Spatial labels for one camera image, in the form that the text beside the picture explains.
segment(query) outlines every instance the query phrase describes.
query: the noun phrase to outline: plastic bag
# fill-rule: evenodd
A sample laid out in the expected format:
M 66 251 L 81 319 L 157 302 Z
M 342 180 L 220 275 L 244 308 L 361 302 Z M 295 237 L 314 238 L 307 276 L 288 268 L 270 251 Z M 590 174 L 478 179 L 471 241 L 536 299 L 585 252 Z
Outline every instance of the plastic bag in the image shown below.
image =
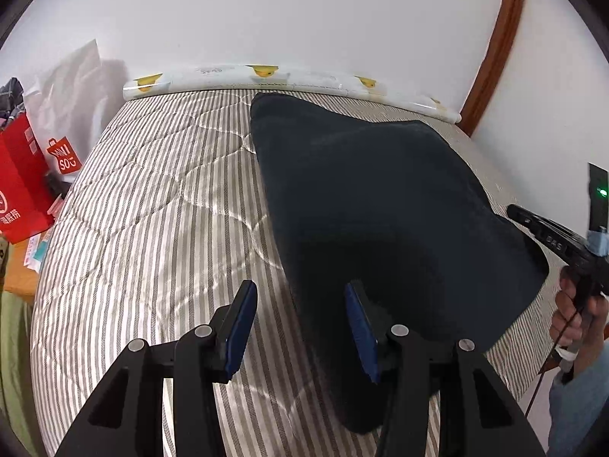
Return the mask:
M 27 118 L 48 165 L 73 182 L 107 124 L 109 88 L 95 40 L 36 78 L 24 93 Z

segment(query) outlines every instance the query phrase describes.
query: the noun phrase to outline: green fabric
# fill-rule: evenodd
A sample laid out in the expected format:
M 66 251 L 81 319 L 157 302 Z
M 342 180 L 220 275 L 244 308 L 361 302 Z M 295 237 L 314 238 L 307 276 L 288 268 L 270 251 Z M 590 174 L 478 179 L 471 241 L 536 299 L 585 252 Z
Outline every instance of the green fabric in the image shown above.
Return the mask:
M 0 264 L 0 284 L 4 269 L 5 263 Z M 32 307 L 14 294 L 0 292 L 0 409 L 32 457 L 44 457 L 32 392 L 31 325 Z

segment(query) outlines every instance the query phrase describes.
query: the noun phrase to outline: blue finger pad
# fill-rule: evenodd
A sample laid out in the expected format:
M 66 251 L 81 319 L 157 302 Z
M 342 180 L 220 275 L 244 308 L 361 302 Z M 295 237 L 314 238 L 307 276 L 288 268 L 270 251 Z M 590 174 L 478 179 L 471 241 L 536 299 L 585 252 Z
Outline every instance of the blue finger pad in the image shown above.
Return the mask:
M 254 282 L 251 282 L 247 290 L 246 298 L 241 305 L 237 320 L 230 332 L 226 342 L 226 366 L 225 371 L 231 378 L 240 368 L 243 353 L 246 351 L 247 340 L 250 337 L 252 323 L 256 316 L 258 306 L 258 290 Z
M 376 339 L 351 284 L 347 284 L 345 287 L 345 302 L 349 326 L 351 326 L 351 333 L 357 346 L 362 368 L 374 383 L 378 383 L 381 374 L 378 366 Z

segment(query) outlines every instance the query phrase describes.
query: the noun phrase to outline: metal screw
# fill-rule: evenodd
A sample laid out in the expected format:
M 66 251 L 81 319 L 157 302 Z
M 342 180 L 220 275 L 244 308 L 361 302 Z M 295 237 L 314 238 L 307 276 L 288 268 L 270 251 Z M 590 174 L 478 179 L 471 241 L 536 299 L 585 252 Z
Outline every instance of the metal screw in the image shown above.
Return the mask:
M 459 340 L 459 348 L 465 352 L 471 352 L 476 348 L 476 344 L 469 338 L 462 338 Z
M 410 333 L 410 330 L 404 325 L 394 325 L 391 327 L 391 333 L 393 333 L 396 337 L 405 337 Z
M 200 326 L 197 326 L 197 328 L 195 328 L 194 334 L 199 338 L 205 338 L 205 337 L 208 337 L 209 335 L 211 335 L 212 331 L 213 330 L 211 329 L 211 326 L 200 325 Z
M 129 342 L 129 345 L 127 345 L 127 347 L 129 347 L 129 350 L 131 352 L 137 352 L 139 350 L 142 350 L 144 348 L 144 340 L 142 340 L 141 338 L 136 338 L 135 340 L 131 340 L 131 342 Z

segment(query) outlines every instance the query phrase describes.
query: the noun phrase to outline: light blue tape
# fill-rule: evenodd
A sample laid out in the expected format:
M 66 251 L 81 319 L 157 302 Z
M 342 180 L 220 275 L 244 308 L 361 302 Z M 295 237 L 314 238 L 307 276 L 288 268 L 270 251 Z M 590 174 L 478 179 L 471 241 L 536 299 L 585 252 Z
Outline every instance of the light blue tape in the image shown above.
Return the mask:
M 597 256 L 607 256 L 607 254 L 609 254 L 609 238 L 607 237 L 607 234 L 588 230 L 588 234 L 586 235 L 586 248 Z
M 42 262 L 42 259 L 45 257 L 45 254 L 46 254 L 46 249 L 48 247 L 49 247 L 49 241 L 40 242 L 38 249 L 36 249 L 36 252 L 34 253 L 34 259 Z

